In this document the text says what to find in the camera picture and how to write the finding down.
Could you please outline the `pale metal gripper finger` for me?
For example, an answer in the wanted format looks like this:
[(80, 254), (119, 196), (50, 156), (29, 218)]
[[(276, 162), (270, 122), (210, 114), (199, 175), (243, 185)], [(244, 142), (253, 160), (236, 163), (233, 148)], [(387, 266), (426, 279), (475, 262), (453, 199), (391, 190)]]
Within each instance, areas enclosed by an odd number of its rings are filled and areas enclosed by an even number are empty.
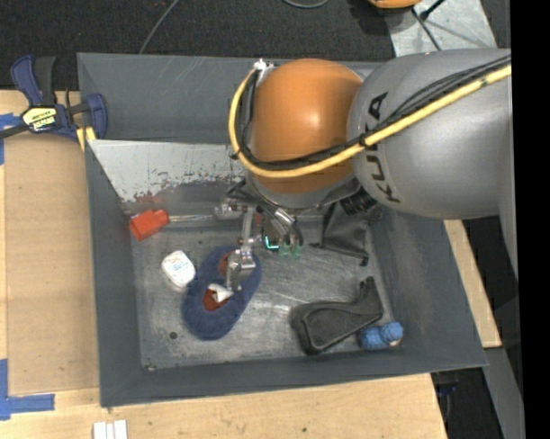
[(239, 217), (238, 206), (219, 203), (210, 207), (189, 208), (178, 214), (170, 214), (168, 220), (172, 223), (186, 223), (211, 220), (236, 220)]
[(241, 283), (256, 269), (251, 246), (241, 246), (231, 251), (226, 259), (226, 285), (231, 291), (239, 291)]

